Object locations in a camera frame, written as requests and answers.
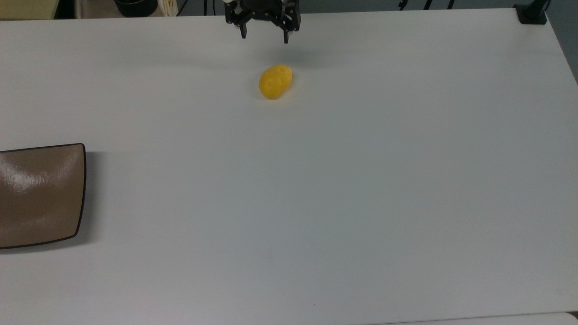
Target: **floor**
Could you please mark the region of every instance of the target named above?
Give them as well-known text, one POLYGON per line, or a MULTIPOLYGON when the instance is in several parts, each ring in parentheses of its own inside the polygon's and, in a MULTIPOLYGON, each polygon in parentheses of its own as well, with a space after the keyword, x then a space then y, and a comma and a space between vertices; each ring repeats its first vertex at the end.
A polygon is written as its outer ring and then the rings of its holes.
MULTIPOLYGON (((215 0, 217 14, 223 14, 223 3, 215 0)), ((405 10, 422 10, 426 0, 409 0, 405 10)), ((511 8, 515 3, 530 3, 531 0, 455 0, 454 9, 474 8, 511 8)), ((430 10, 445 10, 449 0, 433 0, 430 10)), ((399 10, 398 0, 301 0, 301 13, 323 12, 365 12, 381 10, 399 10)), ((208 3, 209 14, 213 13, 212 0, 208 3)), ((203 1, 189 0, 183 16, 203 14, 203 1)), ((548 17, 568 64, 578 80, 578 1, 553 0, 547 11, 548 17)))

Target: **brown plate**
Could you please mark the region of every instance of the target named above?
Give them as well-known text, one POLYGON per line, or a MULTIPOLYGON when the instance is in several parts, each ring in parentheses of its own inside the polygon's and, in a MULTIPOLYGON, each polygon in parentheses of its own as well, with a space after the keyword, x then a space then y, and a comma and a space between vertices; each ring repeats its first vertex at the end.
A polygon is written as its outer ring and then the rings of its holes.
POLYGON ((85 189, 82 143, 0 152, 0 249, 76 236, 85 189))

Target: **cable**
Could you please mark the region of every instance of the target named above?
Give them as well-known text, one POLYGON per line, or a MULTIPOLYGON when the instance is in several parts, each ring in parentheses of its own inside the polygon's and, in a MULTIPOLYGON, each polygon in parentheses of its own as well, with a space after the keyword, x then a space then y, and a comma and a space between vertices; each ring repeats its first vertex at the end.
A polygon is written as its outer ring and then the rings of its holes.
POLYGON ((180 13, 183 12, 184 7, 187 5, 188 0, 184 0, 183 5, 181 6, 181 9, 179 9, 179 12, 177 12, 177 16, 180 16, 180 13))
POLYGON ((401 1, 399 1, 399 5, 398 5, 399 11, 403 10, 403 8, 405 8, 405 6, 407 6, 407 2, 408 2, 408 1, 409 1, 409 0, 401 0, 401 1))

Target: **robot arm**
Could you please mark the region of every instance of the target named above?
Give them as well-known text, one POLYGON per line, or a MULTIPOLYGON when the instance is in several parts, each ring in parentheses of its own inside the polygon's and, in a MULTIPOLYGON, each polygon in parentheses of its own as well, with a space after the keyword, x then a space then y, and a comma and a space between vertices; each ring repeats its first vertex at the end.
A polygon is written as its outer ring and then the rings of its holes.
POLYGON ((283 30, 285 44, 289 34, 298 31, 301 24, 299 0, 223 0, 225 20, 241 29, 247 36, 247 22, 251 19, 268 20, 283 30))

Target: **table surface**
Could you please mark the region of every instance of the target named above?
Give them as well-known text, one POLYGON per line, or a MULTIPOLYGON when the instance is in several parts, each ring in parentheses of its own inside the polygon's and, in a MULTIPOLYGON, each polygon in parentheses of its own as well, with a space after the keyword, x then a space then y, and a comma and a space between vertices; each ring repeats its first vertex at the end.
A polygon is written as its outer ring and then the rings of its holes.
POLYGON ((578 320, 568 313, 484 317, 472 319, 437 320, 417 322, 414 325, 578 325, 578 320))
POLYGON ((83 142, 76 238, 3 324, 374 324, 578 309, 578 87, 513 9, 0 23, 0 149, 83 142), (257 88, 284 63, 277 101, 257 88))

